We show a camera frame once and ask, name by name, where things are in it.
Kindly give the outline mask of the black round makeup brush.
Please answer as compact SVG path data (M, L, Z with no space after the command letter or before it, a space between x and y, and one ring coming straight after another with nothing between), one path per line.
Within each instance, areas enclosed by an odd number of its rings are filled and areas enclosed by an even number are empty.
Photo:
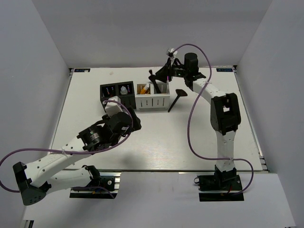
M156 93L157 94L160 94L161 93L161 91L160 91L160 89L159 89L159 87L158 87L158 85L157 85L157 83L156 83L156 79L155 79L155 75L150 75L149 77L148 77L148 79L152 82L152 84L154 85L154 88L155 88L155 90L156 90Z

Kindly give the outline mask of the black fan makeup brush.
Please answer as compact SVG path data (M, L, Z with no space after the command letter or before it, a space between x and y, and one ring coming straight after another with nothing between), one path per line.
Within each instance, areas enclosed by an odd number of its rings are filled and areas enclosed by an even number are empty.
M174 101L172 102L172 104L170 105L170 107L168 109L168 113L172 110L172 108L177 103L177 101L179 100L180 97L186 97L186 96L188 96L188 94L183 89L176 89L175 92L176 92L177 96L174 99Z

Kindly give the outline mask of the orange sunscreen tube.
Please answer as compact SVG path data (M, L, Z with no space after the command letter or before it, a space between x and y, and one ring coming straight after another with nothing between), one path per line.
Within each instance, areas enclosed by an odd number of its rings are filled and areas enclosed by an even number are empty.
M150 85L149 85L149 84L146 84L146 85L142 88L142 90L140 91L140 94L141 94L141 95L146 94L147 91L149 90L149 88L150 88Z

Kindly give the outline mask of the clear plastic bottle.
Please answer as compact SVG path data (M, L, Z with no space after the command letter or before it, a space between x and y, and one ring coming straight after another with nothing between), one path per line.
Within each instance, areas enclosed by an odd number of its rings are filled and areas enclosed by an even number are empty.
M120 94L121 95L127 95L128 94L128 90L125 86L122 86L120 89Z

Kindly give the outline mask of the white egg-shaped sunscreen bottle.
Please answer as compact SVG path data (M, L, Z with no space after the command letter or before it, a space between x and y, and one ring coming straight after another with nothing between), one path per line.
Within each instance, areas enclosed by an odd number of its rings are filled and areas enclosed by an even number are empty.
M137 94L140 95L141 91L145 88L146 84L137 84Z

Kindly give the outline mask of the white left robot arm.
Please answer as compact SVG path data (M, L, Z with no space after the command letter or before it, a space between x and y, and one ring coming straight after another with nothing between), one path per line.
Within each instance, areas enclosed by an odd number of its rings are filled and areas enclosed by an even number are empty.
M58 190L98 188L102 177L93 165L83 165L74 171L66 171L65 168L116 147L122 137L140 129L140 119L132 107L127 107L112 116L104 115L100 121L79 132L58 152L51 152L27 164L17 162L13 165L13 171L23 204L33 205Z

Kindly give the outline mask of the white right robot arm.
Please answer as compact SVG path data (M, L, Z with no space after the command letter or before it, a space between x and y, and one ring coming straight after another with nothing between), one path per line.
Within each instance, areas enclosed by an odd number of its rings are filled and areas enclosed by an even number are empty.
M235 93L224 93L213 86L206 76L199 72L198 56L187 53L181 63L175 57L175 51L168 53L165 65L151 79L170 82L173 77L184 79L185 85L210 104L210 123L217 137L217 157L214 159L213 179L200 182L216 189L226 189L237 178L234 158L234 139L241 123L238 97Z

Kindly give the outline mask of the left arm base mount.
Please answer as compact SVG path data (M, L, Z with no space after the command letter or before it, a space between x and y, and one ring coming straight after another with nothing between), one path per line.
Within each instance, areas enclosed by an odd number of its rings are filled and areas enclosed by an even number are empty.
M69 197L72 199L115 199L120 184L119 173L100 172L94 166L83 166L90 174L90 182L85 187L74 187Z

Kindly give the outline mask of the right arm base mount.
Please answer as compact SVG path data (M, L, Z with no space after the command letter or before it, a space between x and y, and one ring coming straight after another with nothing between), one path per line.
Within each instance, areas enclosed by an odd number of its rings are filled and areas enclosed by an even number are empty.
M237 194L243 189L239 175L224 187L216 183L214 175L199 175L193 181L198 186L200 202L244 201L243 193Z

